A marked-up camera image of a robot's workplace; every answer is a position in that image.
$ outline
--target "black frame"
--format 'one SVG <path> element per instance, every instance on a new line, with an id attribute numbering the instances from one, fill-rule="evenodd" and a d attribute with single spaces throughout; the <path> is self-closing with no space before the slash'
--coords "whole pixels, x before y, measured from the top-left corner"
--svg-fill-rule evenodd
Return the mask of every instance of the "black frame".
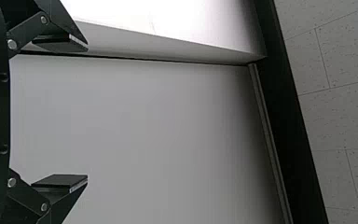
<path id="1" fill-rule="evenodd" d="M 256 64 L 293 222 L 328 224 L 274 1 L 255 8 L 268 55 Z"/>

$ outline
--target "bolt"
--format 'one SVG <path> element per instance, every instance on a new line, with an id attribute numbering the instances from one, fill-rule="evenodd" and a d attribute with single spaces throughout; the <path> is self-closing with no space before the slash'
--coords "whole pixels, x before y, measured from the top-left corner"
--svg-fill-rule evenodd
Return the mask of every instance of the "bolt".
<path id="1" fill-rule="evenodd" d="M 11 188 L 14 188 L 17 184 L 17 179 L 15 178 L 10 178 L 8 181 L 7 181 L 7 186 L 11 189 Z"/>
<path id="2" fill-rule="evenodd" d="M 40 18 L 40 21 L 42 21 L 42 24 L 48 24 L 48 19 L 46 18 L 46 17 L 44 17 L 44 16 L 42 16 L 41 18 Z"/>
<path id="3" fill-rule="evenodd" d="M 16 41 L 14 41 L 12 39 L 9 39 L 7 41 L 7 46 L 8 46 L 9 49 L 12 49 L 12 50 L 17 49 L 17 43 L 16 43 Z"/>
<path id="4" fill-rule="evenodd" d="M 8 145 L 3 144 L 2 146 L 0 146 L 0 153 L 1 155 L 6 155 L 8 153 Z"/>
<path id="5" fill-rule="evenodd" d="M 43 203 L 42 206 L 40 207 L 40 210 L 42 210 L 42 212 L 48 211 L 48 205 L 46 203 Z"/>
<path id="6" fill-rule="evenodd" d="M 2 82 L 8 82 L 8 75 L 7 73 L 0 73 L 0 78 Z"/>

